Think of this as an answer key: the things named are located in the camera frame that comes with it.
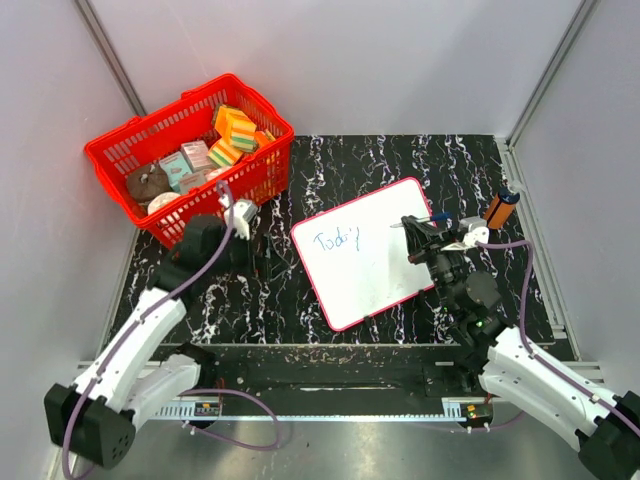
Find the blue capped whiteboard marker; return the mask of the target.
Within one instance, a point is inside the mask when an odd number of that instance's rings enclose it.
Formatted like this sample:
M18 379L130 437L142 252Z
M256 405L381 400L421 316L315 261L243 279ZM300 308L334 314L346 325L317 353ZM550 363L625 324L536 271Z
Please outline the blue capped whiteboard marker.
M451 214L449 212L441 212L435 215L417 218L416 221L418 223L433 223L439 221L445 221L451 218Z

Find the pink framed whiteboard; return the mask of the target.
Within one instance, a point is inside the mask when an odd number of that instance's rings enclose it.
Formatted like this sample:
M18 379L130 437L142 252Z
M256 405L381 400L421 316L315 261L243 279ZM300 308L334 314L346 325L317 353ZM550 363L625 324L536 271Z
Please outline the pink framed whiteboard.
M433 287L408 261L403 216L431 213L409 177L295 224L292 240L331 330L345 331Z

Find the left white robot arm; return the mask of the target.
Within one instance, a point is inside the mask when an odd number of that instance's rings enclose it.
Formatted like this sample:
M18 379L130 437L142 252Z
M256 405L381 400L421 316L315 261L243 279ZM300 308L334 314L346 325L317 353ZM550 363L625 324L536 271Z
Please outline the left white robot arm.
M204 399L234 395L217 379L214 353L186 342L152 373L140 374L164 337L181 322L205 283L269 264L251 239L252 214L197 215L150 276L136 307L100 356L70 385L44 397L52 442L104 469L118 465L136 433L178 396L198 401L184 421L200 430L214 421Z

